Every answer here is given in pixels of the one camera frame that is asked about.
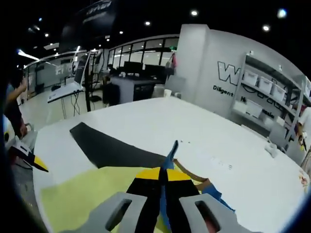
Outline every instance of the white table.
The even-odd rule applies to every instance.
[[[267,142],[241,126],[182,100],[157,98],[93,111],[38,132],[35,154],[50,172],[34,169],[34,187],[49,231],[40,190],[94,168],[69,132],[80,122],[161,155],[169,153],[175,140],[182,140],[176,153],[179,162],[192,173],[209,177],[236,209],[238,222],[252,231],[279,232],[304,199],[300,167],[285,154],[279,152],[273,159],[264,150]],[[210,156],[232,169],[210,167]]]

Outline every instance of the window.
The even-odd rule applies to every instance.
[[[169,48],[170,46],[177,47],[177,45],[178,45],[178,38],[171,38],[171,39],[165,40],[164,47],[166,47],[166,48]]]
[[[120,57],[121,57],[121,47],[116,48],[116,53],[113,60],[113,68],[118,68],[120,63]]]
[[[131,45],[123,46],[122,53],[130,52],[130,51],[131,51]]]
[[[160,52],[145,52],[144,58],[143,58],[143,63],[146,65],[159,65],[160,61]]]
[[[164,52],[162,55],[161,66],[165,66],[166,63],[170,60],[172,52]]]
[[[116,53],[115,53],[115,55],[121,54],[121,51],[122,51],[122,48],[121,48],[121,47],[120,47],[120,48],[116,48]]]
[[[145,42],[138,42],[133,44],[133,51],[142,50]]]
[[[109,58],[108,58],[108,64],[113,64],[113,54],[114,54],[114,50],[111,50],[109,52]]]
[[[119,67],[120,55],[115,55],[115,59],[113,60],[113,68],[116,69]]]
[[[129,53],[122,54],[120,67],[123,67],[124,66],[124,62],[128,62],[129,59],[130,59],[130,54]]]
[[[142,52],[133,52],[131,53],[130,62],[141,62]]]
[[[161,48],[163,46],[163,39],[149,40],[146,42],[146,49]]]

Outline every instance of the person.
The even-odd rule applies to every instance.
[[[305,151],[308,151],[311,147],[311,107],[307,107],[298,120],[297,136],[301,144],[304,140]]]
[[[14,88],[13,84],[14,82],[11,81],[6,89],[4,115],[11,122],[15,135],[22,138],[27,134],[28,130],[19,110],[17,97],[27,89],[27,84],[25,79],[22,80],[17,88]]]
[[[112,64],[107,65],[107,68],[109,70],[109,75],[115,75],[117,73],[117,70],[113,68]]]

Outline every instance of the computer monitor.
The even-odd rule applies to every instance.
[[[124,62],[124,72],[140,74],[142,71],[142,63],[140,62]]]
[[[145,65],[144,75],[149,77],[156,77],[160,81],[166,80],[165,67],[155,65]]]
[[[74,75],[74,81],[77,83],[82,83],[82,78],[86,69],[86,64],[89,60],[91,53],[89,52],[88,55],[85,55],[81,58],[81,60],[78,63],[78,67],[76,70],[76,73]]]
[[[161,76],[165,74],[165,67],[155,65],[145,65],[145,75]]]

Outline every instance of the small white object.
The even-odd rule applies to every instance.
[[[247,100],[247,110],[246,112],[249,113],[251,116],[259,118],[263,107],[261,107],[259,104],[251,101],[251,100]]]
[[[243,102],[235,101],[233,105],[233,109],[245,114],[247,110],[247,105]]]
[[[271,129],[274,123],[274,120],[268,116],[266,116],[263,120],[263,123],[269,128]]]
[[[268,145],[265,146],[264,149],[271,154],[272,158],[275,158],[277,156],[276,144],[269,143]]]
[[[272,92],[271,94],[273,95],[276,100],[282,102],[285,96],[286,90],[284,90],[282,87],[274,84],[272,87]]]
[[[172,94],[172,91],[171,91],[171,90],[169,90],[169,89],[165,89],[165,90],[164,90],[164,97],[170,97],[171,94]]]
[[[280,118],[279,116],[277,117],[276,122],[277,122],[278,124],[280,124],[281,126],[284,126],[284,124],[285,124],[285,120],[282,119],[282,118]]]
[[[244,72],[244,81],[250,85],[255,86],[257,83],[258,74],[255,74],[249,70]]]
[[[268,80],[268,79],[266,79],[265,77],[262,77],[262,76],[259,77],[258,87],[264,93],[270,94],[272,86],[273,86],[273,82],[272,81],[270,81],[270,80]]]

